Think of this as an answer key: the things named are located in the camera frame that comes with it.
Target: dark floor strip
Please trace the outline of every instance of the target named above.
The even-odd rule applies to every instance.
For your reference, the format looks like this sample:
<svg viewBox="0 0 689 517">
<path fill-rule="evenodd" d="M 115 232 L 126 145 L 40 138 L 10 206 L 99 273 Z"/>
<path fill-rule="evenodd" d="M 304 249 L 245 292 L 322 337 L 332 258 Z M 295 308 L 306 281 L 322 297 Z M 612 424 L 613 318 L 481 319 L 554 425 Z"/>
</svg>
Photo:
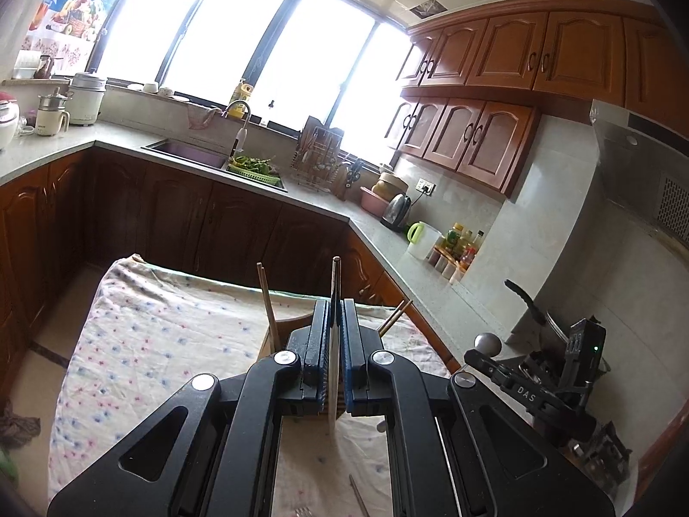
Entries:
<svg viewBox="0 0 689 517">
<path fill-rule="evenodd" d="M 29 344 L 29 350 L 36 352 L 48 361 L 56 363 L 61 368 L 67 369 L 68 365 L 70 364 L 70 361 L 67 358 L 63 358 L 60 354 L 55 354 L 55 352 L 51 352 L 48 348 L 41 346 L 36 342 L 31 342 Z"/>
</svg>

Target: fruit poster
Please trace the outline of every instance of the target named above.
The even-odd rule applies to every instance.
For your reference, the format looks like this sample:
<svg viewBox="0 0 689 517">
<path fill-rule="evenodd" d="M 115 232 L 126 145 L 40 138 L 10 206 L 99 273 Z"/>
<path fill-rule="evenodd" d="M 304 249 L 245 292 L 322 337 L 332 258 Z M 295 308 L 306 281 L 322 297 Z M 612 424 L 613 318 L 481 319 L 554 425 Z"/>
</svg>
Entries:
<svg viewBox="0 0 689 517">
<path fill-rule="evenodd" d="M 22 49 L 38 50 L 56 58 L 54 74 L 83 72 L 115 1 L 43 0 Z"/>
</svg>

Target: window frame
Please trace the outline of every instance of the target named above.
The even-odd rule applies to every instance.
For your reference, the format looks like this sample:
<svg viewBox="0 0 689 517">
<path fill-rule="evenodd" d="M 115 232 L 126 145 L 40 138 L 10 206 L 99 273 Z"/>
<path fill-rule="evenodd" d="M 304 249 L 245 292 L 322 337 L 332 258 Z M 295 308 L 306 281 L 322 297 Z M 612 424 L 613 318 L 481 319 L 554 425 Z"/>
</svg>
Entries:
<svg viewBox="0 0 689 517">
<path fill-rule="evenodd" d="M 108 32 L 108 27 L 111 25 L 114 21 L 117 20 L 119 17 L 121 10 L 124 8 L 124 6 L 127 4 L 128 0 L 116 0 L 116 2 L 113 4 L 112 10 L 108 17 L 106 18 L 106 21 L 104 22 L 101 32 L 98 35 L 98 38 L 96 40 L 96 44 L 94 45 L 94 48 L 91 52 L 91 56 L 89 57 L 89 60 L 87 62 L 87 67 L 86 70 L 87 72 L 95 72 L 98 67 L 101 64 L 101 59 L 103 52 L 108 44 L 109 40 L 109 32 Z M 158 84 L 163 84 L 164 78 L 168 74 L 168 71 L 170 69 L 170 65 L 172 63 L 172 60 L 174 60 L 175 53 L 177 53 L 177 49 L 179 47 L 180 42 L 184 38 L 187 29 L 190 25 L 190 23 L 194 20 L 194 17 L 196 15 L 196 12 L 199 10 L 201 4 L 203 3 L 204 0 L 195 0 L 192 5 L 190 6 L 189 10 L 185 14 L 185 17 L 183 21 L 180 24 L 179 29 L 177 30 L 176 35 L 174 36 L 173 40 L 170 43 L 170 47 L 168 48 L 168 51 L 166 52 L 163 61 L 161 62 L 161 65 L 158 69 L 158 73 L 156 74 L 155 81 L 158 82 Z M 404 31 L 404 27 L 402 27 L 400 24 L 397 22 L 391 20 L 390 18 L 387 18 L 383 16 L 381 13 L 378 11 L 373 10 L 372 8 L 366 6 L 365 4 L 361 3 L 358 0 L 342 0 L 349 4 L 350 6 L 354 6 L 357 9 L 363 11 L 366 13 L 368 16 L 373 18 L 374 23 L 373 27 L 371 27 L 371 30 L 366 37 L 366 40 L 364 41 L 363 45 L 361 46 L 361 49 L 359 53 L 357 54 L 356 60 L 354 60 L 354 63 L 352 64 L 349 73 L 347 74 L 347 77 L 342 81 L 340 84 L 340 91 L 338 92 L 337 97 L 335 98 L 335 101 L 333 102 L 333 105 L 330 109 L 330 112 L 328 113 L 328 116 L 325 119 L 325 122 L 323 125 L 326 128 L 329 128 L 331 126 L 332 120 L 335 116 L 335 113 L 338 110 L 338 107 L 340 105 L 340 102 L 342 101 L 342 97 L 344 96 L 345 92 L 347 91 L 347 88 L 349 87 L 349 82 L 351 81 L 352 77 L 354 76 L 354 73 L 356 71 L 357 66 L 359 65 L 362 57 L 364 56 L 364 53 L 366 52 L 366 49 L 368 48 L 369 44 L 371 43 L 373 39 L 373 35 L 376 33 L 378 27 L 382 23 L 388 23 L 391 24 L 393 27 L 396 27 L 402 31 Z M 256 45 L 256 49 L 254 50 L 254 53 L 251 55 L 251 58 L 249 59 L 249 62 L 247 63 L 247 67 L 244 70 L 244 74 L 242 74 L 242 77 L 246 80 L 247 83 L 251 85 L 256 85 L 256 82 L 258 81 L 259 77 L 263 73 L 263 68 L 264 65 L 266 64 L 266 61 L 270 57 L 271 52 L 273 51 L 276 43 L 278 42 L 278 39 L 280 35 L 282 34 L 282 31 L 285 29 L 285 26 L 287 25 L 288 21 L 292 18 L 292 14 L 294 13 L 294 10 L 297 8 L 297 6 L 300 4 L 301 0 L 283 0 L 282 4 L 278 7 L 278 10 L 276 11 L 275 15 L 273 16 L 272 20 L 270 21 L 270 24 L 268 24 L 268 27 L 266 28 L 263 36 L 261 37 L 260 41 Z M 130 80 L 124 80 L 124 79 L 119 79 L 119 78 L 109 78 L 108 79 L 108 84 L 117 86 L 117 87 L 126 87 L 129 84 L 132 83 L 139 83 L 140 81 L 130 81 Z M 227 103 L 216 103 L 215 101 L 211 101 L 208 99 L 204 99 L 203 97 L 196 96 L 196 95 L 188 95 L 186 93 L 181 93 L 177 92 L 178 95 L 186 97 L 190 100 L 191 103 L 194 103 L 196 105 L 202 105 L 202 106 L 208 106 L 208 107 L 217 107 L 219 109 L 224 109 L 227 106 Z M 251 118 L 249 119 L 249 122 L 252 124 L 258 124 L 261 121 L 261 117 L 257 115 L 252 115 Z M 277 131 L 280 134 L 283 134 L 285 136 L 289 136 L 292 138 L 298 138 L 299 135 L 301 134 L 301 131 L 292 129 L 287 126 L 283 126 L 281 124 L 278 124 L 276 122 L 268 122 L 268 127 L 271 130 Z M 340 151 L 340 155 L 342 157 L 356 157 L 352 153 L 348 153 L 346 151 Z M 391 162 L 397 163 L 396 159 L 398 157 L 399 153 L 395 151 L 391 158 Z M 364 160 L 364 167 L 367 167 L 371 169 L 372 171 L 378 172 L 378 165 L 375 165 L 373 163 L 370 163 L 366 160 Z"/>
</svg>

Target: floor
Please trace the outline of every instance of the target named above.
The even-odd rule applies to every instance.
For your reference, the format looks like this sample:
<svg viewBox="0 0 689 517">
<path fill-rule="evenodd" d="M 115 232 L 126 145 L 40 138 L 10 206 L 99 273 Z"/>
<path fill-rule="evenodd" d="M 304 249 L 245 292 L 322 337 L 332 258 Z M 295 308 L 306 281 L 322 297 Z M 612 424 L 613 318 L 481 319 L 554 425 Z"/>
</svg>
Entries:
<svg viewBox="0 0 689 517">
<path fill-rule="evenodd" d="M 81 328 L 102 271 L 84 267 L 56 303 L 46 325 L 35 342 L 40 347 L 27 352 L 19 375 L 12 387 L 10 400 L 15 414 L 40 417 L 40 435 L 24 447 L 13 449 L 10 457 L 19 470 L 19 494 L 40 515 L 47 511 L 47 455 L 50 430 L 57 396 L 65 369 L 55 361 L 69 360 L 77 344 Z M 53 352 L 49 361 L 36 350 Z"/>
</svg>

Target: gray rag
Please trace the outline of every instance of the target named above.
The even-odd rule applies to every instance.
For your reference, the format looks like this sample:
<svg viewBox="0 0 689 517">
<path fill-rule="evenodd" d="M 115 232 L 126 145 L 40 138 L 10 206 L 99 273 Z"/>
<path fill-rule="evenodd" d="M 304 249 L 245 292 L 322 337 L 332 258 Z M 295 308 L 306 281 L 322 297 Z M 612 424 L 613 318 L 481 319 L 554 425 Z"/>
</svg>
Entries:
<svg viewBox="0 0 689 517">
<path fill-rule="evenodd" d="M 5 448 L 21 447 L 40 434 L 40 417 L 23 417 L 12 413 L 12 403 L 5 404 L 0 416 L 0 445 Z"/>
</svg>

